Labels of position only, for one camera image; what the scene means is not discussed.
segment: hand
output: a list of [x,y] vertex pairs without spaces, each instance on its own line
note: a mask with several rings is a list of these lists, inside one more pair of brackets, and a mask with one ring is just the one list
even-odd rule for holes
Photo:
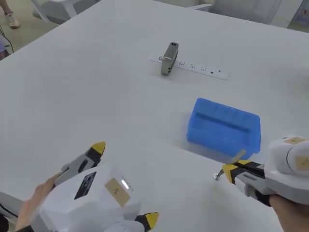
[[47,195],[52,191],[55,180],[58,178],[60,173],[49,178],[44,184],[37,186],[32,197],[25,201],[21,207],[15,227],[15,231],[21,230],[22,228],[30,225],[30,220],[36,208],[43,202]]
[[269,200],[284,232],[309,232],[309,205],[273,195]]

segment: power strip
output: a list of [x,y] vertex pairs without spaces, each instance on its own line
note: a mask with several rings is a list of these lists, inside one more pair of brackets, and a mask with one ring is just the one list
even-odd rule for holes
[[[161,64],[163,56],[151,55],[149,60]],[[188,70],[194,73],[200,73],[207,76],[212,76],[222,80],[229,80],[229,75],[226,71],[206,65],[195,64],[177,59],[174,63],[174,68]]]

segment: finger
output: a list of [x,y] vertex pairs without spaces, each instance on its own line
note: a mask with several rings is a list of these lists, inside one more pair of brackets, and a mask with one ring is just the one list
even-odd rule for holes
[[269,203],[275,210],[280,220],[293,220],[292,218],[299,215],[297,205],[288,199],[273,195],[270,197]]
[[45,184],[44,184],[44,188],[43,188],[43,192],[42,192],[42,198],[44,199],[45,197],[47,197],[47,195],[52,191],[55,181],[57,180],[57,178],[59,177],[61,173],[57,173],[56,175],[52,176],[51,178],[49,178]]

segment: floor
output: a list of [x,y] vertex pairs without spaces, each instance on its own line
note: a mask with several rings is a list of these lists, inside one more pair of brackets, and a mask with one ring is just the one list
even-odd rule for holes
[[43,20],[33,17],[33,6],[30,0],[7,0],[7,2],[11,10],[15,12],[17,19],[21,23],[21,27],[18,29],[10,29],[6,23],[4,14],[2,13],[0,13],[0,24],[6,37],[13,44],[15,51],[26,46],[57,26],[56,24],[45,23]]

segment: blue box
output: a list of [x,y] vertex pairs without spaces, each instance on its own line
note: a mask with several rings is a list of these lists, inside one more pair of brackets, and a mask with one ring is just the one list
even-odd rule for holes
[[231,157],[245,149],[242,159],[246,160],[261,149],[260,117],[199,98],[189,121],[187,140]]

